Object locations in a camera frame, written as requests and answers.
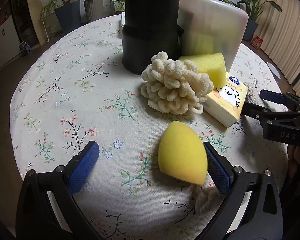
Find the white cabinet door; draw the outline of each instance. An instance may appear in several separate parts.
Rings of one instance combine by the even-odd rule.
[[[20,53],[19,38],[10,16],[0,26],[0,67]]]

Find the blue gripper pad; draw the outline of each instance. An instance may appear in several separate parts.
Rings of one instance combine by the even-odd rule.
[[[286,99],[284,98],[282,93],[276,93],[268,90],[261,90],[260,93],[260,98],[263,100],[271,101],[277,104],[285,104]]]
[[[232,165],[225,157],[220,156],[209,142],[204,142],[203,145],[207,153],[208,172],[218,191],[227,196],[234,179]]]
[[[80,160],[68,178],[68,192],[70,195],[78,193],[81,190],[86,178],[99,158],[99,145],[94,141],[90,141],[78,156],[80,156]]]

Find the floral tablecloth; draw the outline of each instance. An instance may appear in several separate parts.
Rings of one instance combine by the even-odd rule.
[[[122,66],[121,33],[120,16],[87,24],[50,47],[20,81],[10,131],[22,178],[29,169],[66,165],[94,140],[100,157],[74,198],[104,239],[194,239],[214,214],[195,212],[196,195],[214,183],[208,176],[203,186],[191,185],[159,171],[158,142],[178,120],[233,165],[271,170],[281,187],[286,146],[264,140],[258,121],[242,116],[225,129],[207,113],[174,116],[150,108],[140,93],[141,77]],[[280,91],[267,65],[243,44],[230,72],[258,91]]]

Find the black cylindrical container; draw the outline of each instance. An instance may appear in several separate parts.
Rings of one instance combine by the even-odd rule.
[[[177,59],[179,0],[126,0],[122,63],[141,75],[151,57],[165,51]]]

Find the yellow makeup sponge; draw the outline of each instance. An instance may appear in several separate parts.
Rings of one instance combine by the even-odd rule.
[[[207,73],[216,89],[226,85],[226,64],[221,52],[215,54],[185,56],[179,58],[193,61],[198,67],[198,73]]]
[[[158,151],[160,171],[193,184],[204,184],[207,154],[199,136],[187,125],[173,121],[163,133]]]

